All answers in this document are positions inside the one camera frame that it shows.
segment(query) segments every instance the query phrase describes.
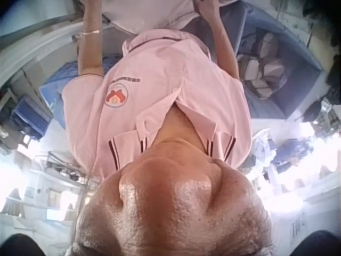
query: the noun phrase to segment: shirt sleeve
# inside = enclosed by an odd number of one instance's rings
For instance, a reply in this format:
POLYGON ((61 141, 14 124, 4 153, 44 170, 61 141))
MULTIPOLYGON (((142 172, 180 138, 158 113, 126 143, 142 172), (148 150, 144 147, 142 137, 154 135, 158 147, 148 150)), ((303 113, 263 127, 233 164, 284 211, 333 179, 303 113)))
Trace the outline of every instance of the shirt sleeve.
POLYGON ((245 161, 251 151, 251 116, 242 82, 223 70, 222 73, 226 81, 226 90, 229 95, 232 95, 230 104, 234 119, 234 131, 231 135, 236 139, 227 163, 237 168, 245 161))
POLYGON ((66 132, 77 162, 90 171, 96 154, 100 106, 96 101, 103 77, 84 75, 71 80, 62 92, 66 132))

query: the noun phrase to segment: white fabric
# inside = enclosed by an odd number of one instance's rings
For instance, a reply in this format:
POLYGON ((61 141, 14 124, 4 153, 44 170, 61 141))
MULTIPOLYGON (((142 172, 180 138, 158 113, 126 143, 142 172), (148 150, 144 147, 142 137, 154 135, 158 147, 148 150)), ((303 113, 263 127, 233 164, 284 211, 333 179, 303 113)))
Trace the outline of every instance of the white fabric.
MULTIPOLYGON (((102 0, 103 14, 119 29, 131 34, 154 28, 182 29, 199 16, 193 0, 102 0)), ((237 0, 220 0, 221 6, 237 0)))

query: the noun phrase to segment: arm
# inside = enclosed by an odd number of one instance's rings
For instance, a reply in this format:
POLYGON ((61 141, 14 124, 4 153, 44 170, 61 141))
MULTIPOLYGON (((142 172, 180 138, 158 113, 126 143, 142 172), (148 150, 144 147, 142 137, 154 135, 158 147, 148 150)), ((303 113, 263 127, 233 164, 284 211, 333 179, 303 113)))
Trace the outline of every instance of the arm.
MULTIPOLYGON (((83 32, 102 30, 102 0, 85 0, 83 32)), ((83 35, 80 40, 78 74, 103 75, 102 31, 99 34, 83 35)))
POLYGON ((234 50, 219 14, 218 0, 195 0, 195 5, 213 32, 218 66, 230 76, 239 79, 239 69, 234 50))
POLYGON ((218 66, 233 78, 239 79, 238 62, 221 18, 219 17, 219 21, 213 22, 210 26, 213 32, 218 66))

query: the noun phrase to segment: hand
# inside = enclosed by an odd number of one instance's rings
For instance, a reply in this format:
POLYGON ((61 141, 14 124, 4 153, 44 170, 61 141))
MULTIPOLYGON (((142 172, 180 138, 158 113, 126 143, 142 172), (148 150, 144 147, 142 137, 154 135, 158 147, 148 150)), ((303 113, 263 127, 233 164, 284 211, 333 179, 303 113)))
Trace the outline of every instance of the hand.
POLYGON ((193 0, 194 9, 212 26, 221 21, 219 0, 193 0))

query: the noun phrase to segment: person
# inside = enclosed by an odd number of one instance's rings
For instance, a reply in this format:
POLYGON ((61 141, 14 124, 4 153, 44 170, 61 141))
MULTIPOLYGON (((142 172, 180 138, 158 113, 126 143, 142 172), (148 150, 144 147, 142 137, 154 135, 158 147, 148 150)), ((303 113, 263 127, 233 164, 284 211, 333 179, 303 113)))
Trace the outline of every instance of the person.
POLYGON ((236 56, 218 0, 194 4, 217 64, 194 35, 155 29, 102 77, 101 1, 85 1, 62 97, 74 157, 103 181, 67 255, 272 255, 269 214, 235 170, 252 139, 236 56))

